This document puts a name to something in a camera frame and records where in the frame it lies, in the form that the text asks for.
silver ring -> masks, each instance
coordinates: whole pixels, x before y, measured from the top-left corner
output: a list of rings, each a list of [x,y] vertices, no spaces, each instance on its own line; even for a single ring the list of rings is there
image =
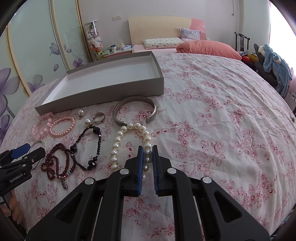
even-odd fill
[[[153,110],[152,114],[146,118],[146,124],[150,123],[152,120],[155,119],[155,116],[156,116],[155,102],[152,99],[149,99],[147,97],[133,96],[133,97],[128,97],[128,98],[120,101],[115,106],[114,111],[113,111],[113,119],[115,120],[116,124],[118,124],[119,126],[127,126],[127,123],[125,121],[120,121],[120,120],[116,119],[116,116],[117,116],[117,113],[118,113],[118,111],[120,110],[120,108],[122,106],[124,106],[125,104],[127,104],[129,102],[132,102],[132,101],[142,101],[142,102],[145,102],[145,103],[148,103],[148,104],[152,105],[154,110]]]
[[[103,117],[102,117],[100,120],[95,120],[98,116],[101,116],[101,115],[103,115]],[[105,119],[105,115],[104,115],[103,112],[96,113],[96,114],[93,116],[93,122],[94,122],[95,124],[100,124],[100,123],[102,123],[102,122],[104,121],[104,119]]]
[[[33,146],[35,146],[37,143],[42,143],[42,145],[43,145],[43,149],[44,149],[44,142],[41,141],[41,140],[36,141],[36,142],[30,147],[30,149],[28,150],[27,155],[30,153],[30,151],[32,150]],[[40,160],[37,162],[37,165],[36,165],[34,168],[32,168],[32,170],[34,170],[34,169],[39,165],[39,162],[40,162],[42,159],[40,159]]]

white cup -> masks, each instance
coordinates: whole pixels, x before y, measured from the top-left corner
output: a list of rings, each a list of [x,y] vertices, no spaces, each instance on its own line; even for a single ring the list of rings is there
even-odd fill
[[[116,52],[116,46],[114,46],[114,47],[111,47],[111,51],[112,51],[112,53],[115,53]]]

white patterned pillow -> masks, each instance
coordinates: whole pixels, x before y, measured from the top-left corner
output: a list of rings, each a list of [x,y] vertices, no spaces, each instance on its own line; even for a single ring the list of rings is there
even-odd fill
[[[193,40],[200,40],[200,30],[191,30],[187,28],[180,28],[181,32],[181,39],[184,42],[193,41]]]
[[[180,38],[146,39],[143,41],[145,49],[176,48],[183,41]]]

pillow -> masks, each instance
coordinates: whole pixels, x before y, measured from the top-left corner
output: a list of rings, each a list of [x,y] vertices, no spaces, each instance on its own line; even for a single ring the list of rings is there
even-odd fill
[[[187,28],[180,28],[181,39],[184,42],[192,40],[200,40],[200,30],[191,30]]]
[[[233,58],[237,60],[242,59],[239,53],[228,44],[211,40],[195,40],[180,43],[176,49],[177,53],[199,53],[225,58]]]
[[[145,49],[165,49],[176,48],[178,44],[183,43],[180,38],[166,39],[146,39],[143,41]]]

pink bead bracelet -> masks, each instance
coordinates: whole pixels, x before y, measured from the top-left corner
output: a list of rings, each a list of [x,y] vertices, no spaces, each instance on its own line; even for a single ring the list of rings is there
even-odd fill
[[[49,113],[39,116],[40,121],[47,119],[47,124],[46,124],[47,127],[44,127],[42,129],[40,129],[40,131],[38,131],[37,130],[38,123],[33,124],[32,130],[31,130],[32,136],[37,137],[37,138],[41,138],[41,137],[45,136],[48,132],[48,128],[52,124],[53,117],[54,117],[54,115],[52,112],[49,112]]]
[[[65,131],[63,131],[63,132],[61,132],[61,133],[53,133],[53,132],[52,132],[52,128],[53,128],[56,124],[58,124],[59,122],[61,122],[61,121],[71,121],[72,124],[71,124],[71,126],[70,126],[67,130],[65,130]],[[67,135],[67,134],[73,129],[74,125],[75,125],[75,119],[74,119],[74,117],[71,117],[71,116],[62,117],[62,118],[60,118],[60,119],[57,119],[56,121],[54,121],[54,122],[50,125],[50,127],[49,127],[49,134],[52,135],[52,136],[54,136],[54,137],[62,137],[62,136],[64,136],[64,135]]]

